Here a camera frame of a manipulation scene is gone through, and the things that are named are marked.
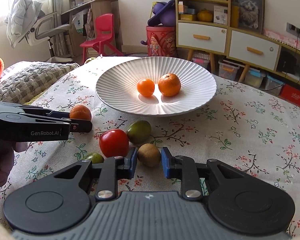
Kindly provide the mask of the left hand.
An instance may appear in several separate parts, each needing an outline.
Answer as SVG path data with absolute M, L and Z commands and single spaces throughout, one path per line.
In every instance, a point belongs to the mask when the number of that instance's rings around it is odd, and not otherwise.
M 11 142 L 0 140 L 0 187 L 5 185 L 14 166 L 14 153 L 24 152 L 26 142 Z

